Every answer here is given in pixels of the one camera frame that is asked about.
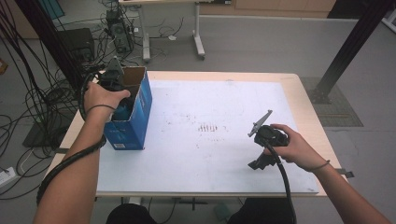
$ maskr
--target floor mat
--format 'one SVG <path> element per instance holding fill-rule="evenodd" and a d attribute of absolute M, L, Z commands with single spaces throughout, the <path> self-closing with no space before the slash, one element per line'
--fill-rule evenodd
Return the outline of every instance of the floor mat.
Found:
<path fill-rule="evenodd" d="M 300 77 L 306 91 L 313 90 L 320 82 L 320 77 Z M 337 85 L 329 94 L 330 104 L 313 104 L 323 127 L 363 127 L 361 120 L 341 93 Z"/>

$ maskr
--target black pole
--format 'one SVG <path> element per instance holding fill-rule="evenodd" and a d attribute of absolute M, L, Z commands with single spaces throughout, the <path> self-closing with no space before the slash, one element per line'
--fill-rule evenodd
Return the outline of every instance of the black pole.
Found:
<path fill-rule="evenodd" d="M 15 0 L 15 2 L 64 73 L 70 86 L 75 93 L 78 93 L 83 82 L 83 70 L 59 38 L 50 16 L 38 0 Z"/>
<path fill-rule="evenodd" d="M 373 0 L 333 59 L 316 88 L 308 92 L 314 104 L 328 104 L 328 95 L 353 58 L 381 22 L 394 0 Z"/>

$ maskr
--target forearm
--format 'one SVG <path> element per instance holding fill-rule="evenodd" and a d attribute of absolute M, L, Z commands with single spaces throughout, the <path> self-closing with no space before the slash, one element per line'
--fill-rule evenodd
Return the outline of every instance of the forearm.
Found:
<path fill-rule="evenodd" d="M 330 165 L 315 175 L 345 223 L 390 223 Z"/>
<path fill-rule="evenodd" d="M 106 114 L 105 109 L 98 109 L 87 117 L 65 158 L 100 141 Z M 35 223 L 89 223 L 98 170 L 99 150 L 64 168 L 49 183 L 37 208 Z"/>

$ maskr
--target person's right hand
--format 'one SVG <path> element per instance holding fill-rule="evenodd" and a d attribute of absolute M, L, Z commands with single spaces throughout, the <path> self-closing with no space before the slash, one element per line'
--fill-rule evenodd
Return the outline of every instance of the person's right hand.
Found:
<path fill-rule="evenodd" d="M 274 147 L 276 153 L 286 162 L 294 162 L 305 170 L 319 167 L 326 161 L 303 139 L 303 137 L 284 124 L 271 124 L 273 128 L 282 130 L 289 137 L 289 145 L 286 147 Z M 271 155 L 266 148 L 264 154 Z"/>
<path fill-rule="evenodd" d="M 89 82 L 84 94 L 84 107 L 87 118 L 95 115 L 94 119 L 98 122 L 105 122 L 113 112 L 112 108 L 117 108 L 120 101 L 130 95 L 131 93 L 127 90 L 107 91 L 100 85 Z"/>

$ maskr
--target white tabletop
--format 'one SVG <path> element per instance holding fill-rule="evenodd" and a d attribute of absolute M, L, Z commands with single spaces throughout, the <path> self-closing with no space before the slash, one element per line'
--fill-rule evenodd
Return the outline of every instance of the white tabletop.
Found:
<path fill-rule="evenodd" d="M 287 123 L 339 167 L 295 75 L 148 71 L 148 77 L 153 106 L 146 148 L 116 151 L 106 144 L 101 149 L 98 196 L 283 194 L 276 166 L 264 171 L 247 166 L 262 152 L 248 138 L 252 122 L 268 109 L 274 110 L 268 124 Z M 81 125 L 76 115 L 61 147 L 71 146 Z M 313 175 L 294 164 L 285 167 L 294 195 L 325 195 Z"/>

